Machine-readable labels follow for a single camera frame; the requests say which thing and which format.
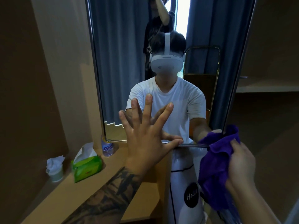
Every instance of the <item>gray curtain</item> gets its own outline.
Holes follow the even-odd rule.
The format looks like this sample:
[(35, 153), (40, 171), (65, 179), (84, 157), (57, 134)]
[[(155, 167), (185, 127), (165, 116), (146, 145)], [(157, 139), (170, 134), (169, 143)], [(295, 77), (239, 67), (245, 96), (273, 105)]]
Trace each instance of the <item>gray curtain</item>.
[(144, 0), (89, 0), (104, 121), (121, 124), (133, 86), (144, 80)]
[[(213, 129), (224, 127), (254, 3), (255, 0), (190, 1), (187, 47), (217, 45), (221, 48), (220, 73), (210, 118)], [(193, 51), (189, 57), (187, 72), (215, 72), (215, 51)]]

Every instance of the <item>black stripe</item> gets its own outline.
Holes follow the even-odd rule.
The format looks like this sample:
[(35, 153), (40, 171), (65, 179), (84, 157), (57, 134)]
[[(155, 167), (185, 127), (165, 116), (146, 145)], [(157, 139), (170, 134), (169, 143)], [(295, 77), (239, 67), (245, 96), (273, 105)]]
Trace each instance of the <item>black stripe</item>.
[(189, 170), (189, 169), (191, 169), (193, 166), (194, 166), (194, 164), (192, 164), (191, 167), (184, 168), (184, 169), (182, 169), (182, 170), (172, 170), (171, 173), (174, 173), (174, 172), (183, 172), (183, 171), (185, 171), (185, 170)]
[(173, 210), (173, 216), (174, 216), (174, 224), (176, 224), (176, 212), (174, 211), (174, 204), (173, 204), (172, 191), (171, 191), (171, 183), (169, 184), (169, 188), (170, 188), (170, 196), (171, 196), (172, 210)]

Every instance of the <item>green tissue package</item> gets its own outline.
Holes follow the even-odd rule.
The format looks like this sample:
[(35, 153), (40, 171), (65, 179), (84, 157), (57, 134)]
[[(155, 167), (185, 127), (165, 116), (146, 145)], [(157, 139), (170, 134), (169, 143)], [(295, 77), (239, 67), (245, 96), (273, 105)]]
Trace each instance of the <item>green tissue package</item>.
[(71, 162), (75, 183), (102, 170), (103, 163), (93, 149), (93, 142), (85, 144)]

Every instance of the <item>person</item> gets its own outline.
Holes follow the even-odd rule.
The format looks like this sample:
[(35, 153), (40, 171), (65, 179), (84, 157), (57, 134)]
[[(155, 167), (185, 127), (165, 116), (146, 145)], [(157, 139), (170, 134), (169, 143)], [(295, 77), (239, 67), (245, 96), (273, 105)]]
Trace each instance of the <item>person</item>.
[[(142, 121), (137, 99), (132, 99), (133, 125), (119, 112), (128, 139), (128, 157), (123, 167), (97, 192), (78, 207), (64, 222), (118, 224), (141, 185), (145, 173), (182, 143), (174, 139), (163, 144), (162, 128), (174, 104), (166, 105), (154, 124), (151, 123), (152, 95), (146, 96)], [(244, 224), (279, 223), (254, 184), (255, 159), (244, 144), (232, 141), (234, 153), (228, 169), (226, 187), (232, 194)]]
[(148, 0), (154, 17), (148, 22), (144, 33), (143, 53), (145, 55), (145, 80), (156, 74), (150, 68), (151, 40), (159, 32), (171, 32), (174, 29), (175, 14), (168, 12), (165, 4), (168, 0)]
[[(152, 56), (164, 51), (165, 33), (159, 32), (151, 41)], [(176, 31), (170, 33), (170, 52), (183, 56), (186, 49), (186, 39)], [(126, 107), (126, 117), (132, 117), (131, 101), (137, 98), (141, 110), (144, 108), (145, 96), (153, 95), (152, 115), (159, 112), (169, 102), (173, 102), (174, 110), (163, 127), (163, 139), (169, 140), (169, 135), (180, 136), (184, 143), (193, 141), (189, 138), (189, 127), (193, 130), (193, 139), (197, 143), (211, 129), (206, 121), (206, 101), (203, 92), (193, 84), (177, 76), (178, 72), (166, 70), (149, 80), (135, 85)]]

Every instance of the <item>black circular logo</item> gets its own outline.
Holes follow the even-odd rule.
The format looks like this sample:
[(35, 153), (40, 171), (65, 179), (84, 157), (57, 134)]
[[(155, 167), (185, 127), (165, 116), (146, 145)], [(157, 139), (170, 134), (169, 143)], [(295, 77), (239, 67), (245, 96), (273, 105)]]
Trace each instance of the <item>black circular logo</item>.
[(185, 190), (184, 201), (185, 204), (193, 208), (197, 205), (199, 199), (198, 187), (195, 182), (191, 183)]

